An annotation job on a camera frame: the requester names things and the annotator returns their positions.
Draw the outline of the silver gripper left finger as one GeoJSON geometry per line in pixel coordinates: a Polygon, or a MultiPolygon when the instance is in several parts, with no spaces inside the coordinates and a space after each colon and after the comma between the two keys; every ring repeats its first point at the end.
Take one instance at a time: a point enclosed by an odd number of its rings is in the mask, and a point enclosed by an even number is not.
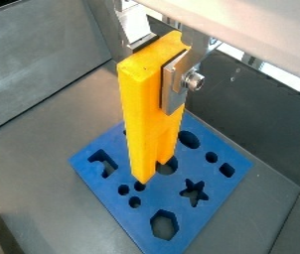
{"type": "Polygon", "coordinates": [[[121,46],[129,53],[151,44],[157,36],[151,32],[144,7],[133,0],[112,0],[121,46]]]}

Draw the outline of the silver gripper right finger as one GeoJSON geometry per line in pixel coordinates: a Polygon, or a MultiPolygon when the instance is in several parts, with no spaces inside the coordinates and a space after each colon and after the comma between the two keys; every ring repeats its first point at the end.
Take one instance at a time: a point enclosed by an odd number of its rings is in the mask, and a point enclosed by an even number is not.
{"type": "Polygon", "coordinates": [[[182,27],[180,42],[188,48],[171,57],[160,71],[160,108],[167,115],[184,103],[187,91],[196,91],[203,86],[199,63],[222,44],[216,38],[187,26],[182,27]]]}

